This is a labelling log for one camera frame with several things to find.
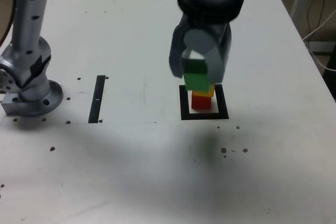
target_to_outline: bolt hole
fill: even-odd
[[[47,99],[44,99],[44,100],[43,100],[43,104],[44,104],[44,105],[49,105],[50,102],[49,102]]]

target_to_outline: wire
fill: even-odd
[[[310,34],[311,32],[311,27],[310,27],[310,23],[309,23],[309,12],[310,12],[310,9],[311,7],[313,6],[313,3],[314,3],[315,0],[312,0],[310,5],[309,5],[309,8],[308,8],[308,11],[307,11],[307,23],[308,23],[308,33]],[[306,42],[306,47],[310,48],[310,45],[309,45],[309,40]]]
[[[317,23],[317,27],[319,27],[320,24],[321,24],[321,19],[322,19],[322,15],[323,15],[323,11],[324,11],[324,6],[325,6],[325,4],[326,4],[326,0],[322,0],[322,10],[321,10],[321,14],[320,14],[319,22]],[[315,34],[312,34],[312,35],[310,36],[310,38],[308,39],[308,41],[310,41],[310,40],[314,37],[314,35],[315,35]]]
[[[336,9],[333,11],[333,13],[329,16],[329,18],[327,18],[325,20],[325,22],[322,23],[322,25],[320,25],[318,28],[316,28],[314,31],[312,31],[310,34],[308,34],[307,36],[305,36],[305,38],[303,38],[302,40],[304,41],[305,39],[307,39],[310,35],[314,34],[317,30],[319,30],[322,26],[324,26],[328,20],[331,19],[331,17],[336,13]]]
[[[325,65],[323,65],[323,64],[320,62],[320,60],[316,57],[316,55],[314,55],[313,52],[310,51],[309,48],[307,48],[307,50],[310,52],[310,54],[314,57],[314,59],[317,61],[317,63],[318,63],[321,67],[323,67],[323,68],[326,69],[326,70],[329,70],[329,71],[332,71],[332,72],[336,72],[336,69],[327,68]]]
[[[2,36],[2,38],[0,40],[0,47],[2,46],[3,42],[5,41],[7,35],[9,33],[9,31],[10,31],[10,28],[12,26],[12,23],[13,23],[13,20],[14,20],[14,16],[15,16],[15,9],[16,9],[16,0],[13,0],[13,2],[12,2],[12,13],[11,13],[11,16],[9,18],[9,22],[8,22],[6,31],[5,31],[4,35]]]

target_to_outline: black rectangle outline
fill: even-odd
[[[97,76],[88,123],[98,123],[100,105],[103,98],[104,84],[105,76]]]
[[[229,119],[227,112],[224,91],[221,84],[215,85],[215,93],[217,99],[218,112],[217,113],[199,113],[190,114],[188,92],[185,85],[180,85],[180,107],[181,107],[181,120],[218,120]]]

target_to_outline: stacked blocks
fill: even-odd
[[[189,59],[186,61],[184,82],[186,89],[193,91],[191,108],[194,110],[210,110],[215,86],[208,82],[205,60]]]

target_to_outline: gray robotic arm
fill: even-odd
[[[177,0],[183,16],[176,27],[169,57],[176,77],[183,77],[191,51],[198,52],[207,65],[210,83],[223,81],[231,45],[229,22],[235,19],[244,0]]]
[[[63,99],[61,86],[46,76],[51,50],[40,36],[46,3],[17,0],[12,41],[0,56],[2,107],[8,115],[43,115]]]

